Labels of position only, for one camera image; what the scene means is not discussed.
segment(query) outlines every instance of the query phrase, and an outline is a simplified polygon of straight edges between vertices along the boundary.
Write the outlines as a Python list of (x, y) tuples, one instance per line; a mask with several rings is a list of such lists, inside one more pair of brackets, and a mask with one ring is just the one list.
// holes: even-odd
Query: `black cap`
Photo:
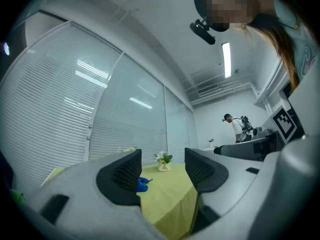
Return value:
[(224, 120), (227, 120), (227, 117), (230, 117), (231, 115), (230, 114), (225, 114), (224, 115)]
[(200, 16), (213, 30), (217, 32), (224, 32), (229, 28), (228, 24), (214, 23), (210, 17), (207, 17), (207, 0), (194, 0), (194, 5), (198, 14), (200, 14)]

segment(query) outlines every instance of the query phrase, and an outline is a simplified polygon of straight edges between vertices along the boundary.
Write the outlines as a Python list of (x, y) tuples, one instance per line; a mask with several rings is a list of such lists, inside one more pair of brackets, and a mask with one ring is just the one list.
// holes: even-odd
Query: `green object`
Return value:
[(15, 191), (14, 189), (11, 189), (11, 196), (19, 204), (23, 204), (25, 201), (24, 194), (18, 191)]
[(64, 168), (55, 168), (50, 175), (48, 176), (48, 178), (46, 179), (46, 181), (51, 180), (53, 177), (55, 177), (56, 175), (58, 175), (59, 173), (61, 173), (64, 170)]
[(171, 159), (172, 159), (172, 155), (168, 155), (167, 153), (164, 153), (163, 158), (161, 158), (160, 160), (165, 162), (166, 164), (169, 164)]
[(190, 229), (197, 191), (186, 172), (185, 165), (171, 163), (171, 170), (158, 171), (158, 165), (142, 168), (141, 177), (153, 179), (147, 192), (139, 192), (142, 214), (164, 236), (178, 240)]

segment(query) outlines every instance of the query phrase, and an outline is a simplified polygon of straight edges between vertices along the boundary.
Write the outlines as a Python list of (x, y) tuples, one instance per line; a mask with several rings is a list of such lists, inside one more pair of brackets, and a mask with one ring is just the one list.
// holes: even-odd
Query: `camera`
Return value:
[(205, 20), (200, 21), (197, 19), (194, 23), (190, 24), (190, 29), (209, 45), (214, 45), (216, 43), (216, 39), (209, 34), (210, 27), (208, 24), (205, 24)]

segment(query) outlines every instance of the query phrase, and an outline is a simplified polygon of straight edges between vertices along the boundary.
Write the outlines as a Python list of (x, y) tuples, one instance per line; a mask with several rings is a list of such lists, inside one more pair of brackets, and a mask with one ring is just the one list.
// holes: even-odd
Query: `white shirt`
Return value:
[(247, 137), (247, 135), (251, 135), (250, 132), (248, 132), (248, 131), (246, 133), (242, 132), (242, 127), (244, 126), (244, 124), (242, 123), (241, 119), (233, 118), (232, 126), (234, 129), (235, 135), (241, 134), (240, 139), (239, 139), (240, 142), (243, 142), (245, 140), (245, 138)]

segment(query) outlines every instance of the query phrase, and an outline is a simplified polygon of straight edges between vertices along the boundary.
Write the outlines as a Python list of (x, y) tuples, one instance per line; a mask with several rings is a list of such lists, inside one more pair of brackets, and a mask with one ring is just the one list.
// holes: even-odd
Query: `white wall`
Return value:
[[(258, 49), (260, 50), (259, 56), (253, 60), (253, 79), (255, 85), (262, 90), (268, 81), (270, 75), (275, 69), (277, 60), (279, 59), (273, 45), (269, 41), (262, 40), (259, 44)], [(272, 108), (272, 111), (276, 111), (280, 106), (286, 110), (291, 108), (288, 99), (284, 95), (282, 89), (289, 82), (286, 70), (282, 65), (282, 69), (277, 76), (276, 80), (269, 88), (268, 101)]]
[(124, 51), (193, 111), (183, 86), (167, 64), (129, 28), (112, 21), (99, 7), (84, 0), (50, 0), (42, 9), (80, 24)]
[(213, 138), (214, 146), (230, 145), (236, 142), (231, 124), (222, 122), (225, 114), (234, 117), (247, 116), (252, 126), (261, 126), (268, 118), (266, 110), (253, 105), (256, 96), (253, 91), (244, 90), (202, 107), (194, 109), (194, 119), (200, 149), (208, 148), (207, 140)]
[(34, 44), (44, 33), (63, 23), (55, 17), (37, 12), (25, 20), (25, 41), (29, 47)]
[(251, 66), (255, 85), (261, 90), (274, 70), (278, 57), (273, 45), (268, 41), (261, 40), (257, 49), (259, 54), (252, 60)]

